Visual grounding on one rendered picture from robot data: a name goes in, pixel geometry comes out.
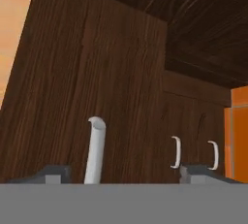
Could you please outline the dark wood cupboard door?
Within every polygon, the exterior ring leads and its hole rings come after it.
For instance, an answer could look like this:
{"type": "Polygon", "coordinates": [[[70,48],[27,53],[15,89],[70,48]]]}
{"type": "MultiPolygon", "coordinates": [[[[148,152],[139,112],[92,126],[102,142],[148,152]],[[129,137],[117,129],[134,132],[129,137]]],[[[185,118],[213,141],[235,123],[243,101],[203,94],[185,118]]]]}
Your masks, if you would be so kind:
{"type": "Polygon", "coordinates": [[[164,93],[162,95],[162,133],[166,156],[165,183],[178,183],[180,170],[173,169],[176,161],[176,140],[181,140],[180,164],[189,162],[188,145],[192,141],[192,110],[194,101],[190,98],[164,93]]]}
{"type": "Polygon", "coordinates": [[[224,108],[217,104],[197,100],[194,104],[194,142],[196,164],[213,165],[213,146],[207,141],[215,141],[219,146],[219,167],[216,174],[225,174],[224,150],[224,108]]]}

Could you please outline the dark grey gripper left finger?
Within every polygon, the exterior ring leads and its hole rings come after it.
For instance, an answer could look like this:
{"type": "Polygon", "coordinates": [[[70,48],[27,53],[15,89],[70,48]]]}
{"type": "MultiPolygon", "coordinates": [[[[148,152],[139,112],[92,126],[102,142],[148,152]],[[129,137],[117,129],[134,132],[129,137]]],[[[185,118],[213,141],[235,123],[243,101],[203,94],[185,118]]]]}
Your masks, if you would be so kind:
{"type": "Polygon", "coordinates": [[[47,165],[32,176],[8,180],[8,183],[23,184],[68,184],[71,180],[71,167],[47,165]]]}

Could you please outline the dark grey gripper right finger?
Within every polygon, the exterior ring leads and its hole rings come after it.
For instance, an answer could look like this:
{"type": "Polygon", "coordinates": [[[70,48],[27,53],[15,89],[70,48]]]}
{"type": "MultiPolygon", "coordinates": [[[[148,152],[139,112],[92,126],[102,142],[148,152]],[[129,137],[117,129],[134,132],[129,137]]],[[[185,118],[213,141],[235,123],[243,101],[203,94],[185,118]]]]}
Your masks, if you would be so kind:
{"type": "Polygon", "coordinates": [[[239,184],[237,180],[220,176],[208,170],[205,165],[185,165],[180,167],[180,183],[185,184],[239,184]]]}

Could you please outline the dark wood drawer front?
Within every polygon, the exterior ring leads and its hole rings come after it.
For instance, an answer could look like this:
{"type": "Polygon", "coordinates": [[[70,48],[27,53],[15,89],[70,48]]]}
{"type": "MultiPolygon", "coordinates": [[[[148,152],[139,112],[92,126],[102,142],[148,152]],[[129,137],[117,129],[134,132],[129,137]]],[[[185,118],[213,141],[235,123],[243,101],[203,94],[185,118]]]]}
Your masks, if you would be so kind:
{"type": "Polygon", "coordinates": [[[113,0],[32,0],[0,110],[0,182],[68,165],[84,178],[91,116],[102,181],[158,183],[166,24],[113,0]]]}
{"type": "Polygon", "coordinates": [[[64,61],[88,89],[248,84],[248,0],[61,1],[75,33],[64,61]]]}

